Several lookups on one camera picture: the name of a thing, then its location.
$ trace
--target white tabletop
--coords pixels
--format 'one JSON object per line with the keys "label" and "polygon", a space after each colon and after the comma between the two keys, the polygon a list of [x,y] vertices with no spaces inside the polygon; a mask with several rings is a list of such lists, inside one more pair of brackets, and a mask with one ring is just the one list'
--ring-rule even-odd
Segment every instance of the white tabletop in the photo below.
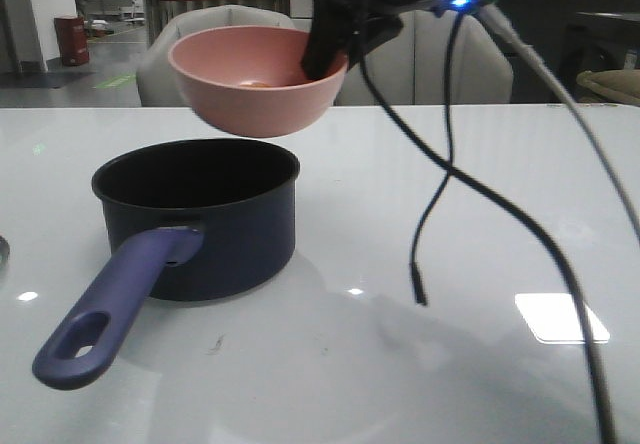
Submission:
{"label": "white tabletop", "polygon": [[[400,108],[445,149],[439,107]],[[640,109],[585,112],[640,207]],[[458,165],[543,224],[610,332],[600,344],[621,442],[640,443],[640,249],[561,106],[459,106]],[[188,109],[0,110],[0,442],[595,443],[582,349],[542,344],[520,293],[562,293],[546,252],[461,184],[408,254],[441,178],[376,108],[330,109],[272,139],[301,161],[297,248],[242,296],[148,299],[113,366],[56,391],[32,360],[109,257],[90,189],[108,159],[223,134]],[[26,292],[37,298],[22,301]]]}

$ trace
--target purple handle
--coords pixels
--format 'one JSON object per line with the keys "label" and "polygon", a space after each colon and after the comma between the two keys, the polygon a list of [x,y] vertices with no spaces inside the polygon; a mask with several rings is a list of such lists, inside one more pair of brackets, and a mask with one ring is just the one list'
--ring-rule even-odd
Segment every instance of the purple handle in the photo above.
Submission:
{"label": "purple handle", "polygon": [[33,374],[61,390],[95,381],[115,359],[165,265],[191,259],[202,240],[195,229],[174,227],[144,231],[123,242],[40,349]]}

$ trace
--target cable end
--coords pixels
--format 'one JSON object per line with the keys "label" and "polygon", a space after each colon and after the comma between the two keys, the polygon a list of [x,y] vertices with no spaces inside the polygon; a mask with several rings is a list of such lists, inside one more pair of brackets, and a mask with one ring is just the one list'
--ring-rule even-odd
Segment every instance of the cable end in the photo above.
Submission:
{"label": "cable end", "polygon": [[424,292],[424,286],[422,285],[422,275],[420,274],[420,269],[418,268],[417,262],[411,263],[411,282],[413,283],[413,294],[416,300],[416,304],[420,304],[422,306],[428,306],[429,302],[427,300],[427,295]]}

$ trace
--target gray floor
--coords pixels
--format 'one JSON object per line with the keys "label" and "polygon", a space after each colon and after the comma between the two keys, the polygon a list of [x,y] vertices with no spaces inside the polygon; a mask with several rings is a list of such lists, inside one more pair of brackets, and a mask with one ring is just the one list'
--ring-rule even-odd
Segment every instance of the gray floor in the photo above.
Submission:
{"label": "gray floor", "polygon": [[114,25],[114,34],[89,40],[89,62],[51,72],[90,73],[59,89],[0,89],[0,107],[140,107],[136,65],[147,48],[146,28]]}

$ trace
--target dark blue saucepan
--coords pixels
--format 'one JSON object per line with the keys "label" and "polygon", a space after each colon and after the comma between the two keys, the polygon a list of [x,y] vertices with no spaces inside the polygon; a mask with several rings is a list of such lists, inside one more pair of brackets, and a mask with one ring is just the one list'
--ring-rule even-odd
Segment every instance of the dark blue saucepan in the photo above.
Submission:
{"label": "dark blue saucepan", "polygon": [[33,362],[47,386],[77,389],[113,362],[145,297],[196,301],[255,287],[295,247],[289,151],[248,139],[160,144],[93,176],[112,257]]}

